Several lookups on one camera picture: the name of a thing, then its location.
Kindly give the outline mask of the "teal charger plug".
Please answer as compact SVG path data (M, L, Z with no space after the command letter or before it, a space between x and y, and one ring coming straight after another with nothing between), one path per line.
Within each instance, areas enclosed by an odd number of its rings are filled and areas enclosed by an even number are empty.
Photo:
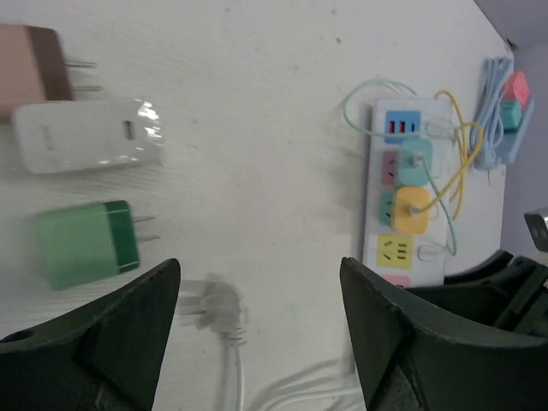
M432 167L432 143L427 139L405 139L397 153L398 186L424 187L429 183L426 168Z

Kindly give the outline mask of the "yellow charger plug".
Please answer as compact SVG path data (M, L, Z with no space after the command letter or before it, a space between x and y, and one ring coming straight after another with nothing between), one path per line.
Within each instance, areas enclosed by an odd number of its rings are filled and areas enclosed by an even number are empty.
M423 235L426 233L429 217L421 211L430 201L429 192L423 187L403 186L395 191L392 199L390 223L399 233Z

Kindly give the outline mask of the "green charger plug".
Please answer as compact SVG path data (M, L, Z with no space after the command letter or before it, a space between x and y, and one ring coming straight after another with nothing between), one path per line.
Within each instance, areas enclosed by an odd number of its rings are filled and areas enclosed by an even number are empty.
M140 267L135 225L153 220L136 217L126 200L92 202L36 215L45 278L51 289L63 290L114 277Z

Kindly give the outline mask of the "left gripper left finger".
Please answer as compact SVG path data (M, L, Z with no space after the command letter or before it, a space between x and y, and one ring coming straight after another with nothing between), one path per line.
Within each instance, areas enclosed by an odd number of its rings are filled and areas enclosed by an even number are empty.
M152 409L181 283L168 259L1 341L3 410Z

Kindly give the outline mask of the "white charger plug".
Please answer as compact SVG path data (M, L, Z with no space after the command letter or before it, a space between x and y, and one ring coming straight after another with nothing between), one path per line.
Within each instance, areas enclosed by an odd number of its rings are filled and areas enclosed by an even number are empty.
M24 105L12 115L21 157L39 175L140 164L160 159L160 116L139 99Z

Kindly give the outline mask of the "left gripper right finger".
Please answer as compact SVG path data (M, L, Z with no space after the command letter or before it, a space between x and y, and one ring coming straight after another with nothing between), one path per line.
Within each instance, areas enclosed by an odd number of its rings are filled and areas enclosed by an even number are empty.
M547 337L450 313L356 259L340 282L367 409L546 409Z

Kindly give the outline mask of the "blue power strip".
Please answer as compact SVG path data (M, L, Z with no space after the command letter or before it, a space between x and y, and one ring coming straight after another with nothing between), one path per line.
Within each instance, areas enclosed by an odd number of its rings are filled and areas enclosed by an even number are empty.
M514 163L532 119L535 101L533 97L529 97L526 104L521 107L522 117L518 129L513 133L505 133L500 118L502 102L500 99L492 99L480 111L477 123L482 126L484 137L479 154L474 160L474 168L477 170L488 171L500 165Z

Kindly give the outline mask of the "teal cube adapter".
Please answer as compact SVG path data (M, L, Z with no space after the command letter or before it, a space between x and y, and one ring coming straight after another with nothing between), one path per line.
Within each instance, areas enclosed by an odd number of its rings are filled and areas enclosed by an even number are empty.
M517 99L504 100L500 105L500 118L505 133L518 129L522 117L521 103Z

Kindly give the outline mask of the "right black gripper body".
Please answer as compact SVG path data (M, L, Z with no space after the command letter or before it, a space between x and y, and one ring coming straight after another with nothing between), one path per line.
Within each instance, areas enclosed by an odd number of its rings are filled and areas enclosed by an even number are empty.
M480 265L410 293L450 313L535 337L547 337L547 266L499 250Z

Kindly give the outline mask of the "white power strip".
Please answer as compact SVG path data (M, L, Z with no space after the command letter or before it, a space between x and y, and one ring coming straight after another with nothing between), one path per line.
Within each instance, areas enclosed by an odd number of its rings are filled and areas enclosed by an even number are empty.
M444 280L454 114L435 98L385 98L372 109L362 262L400 287Z

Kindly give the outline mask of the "pink cube adapter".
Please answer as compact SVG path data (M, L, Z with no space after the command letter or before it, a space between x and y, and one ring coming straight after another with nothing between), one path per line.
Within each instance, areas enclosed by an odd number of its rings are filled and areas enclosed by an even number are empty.
M522 71L515 71L503 86L503 100L516 100L523 107L530 96L527 78Z

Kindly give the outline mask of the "pink brown charger plug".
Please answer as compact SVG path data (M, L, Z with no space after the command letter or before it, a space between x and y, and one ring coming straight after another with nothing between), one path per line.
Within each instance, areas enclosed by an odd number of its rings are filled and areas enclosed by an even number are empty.
M57 31L22 24L1 25L1 122L27 104L73 101L75 91L101 86L74 86L70 69L95 69L96 63L69 61Z

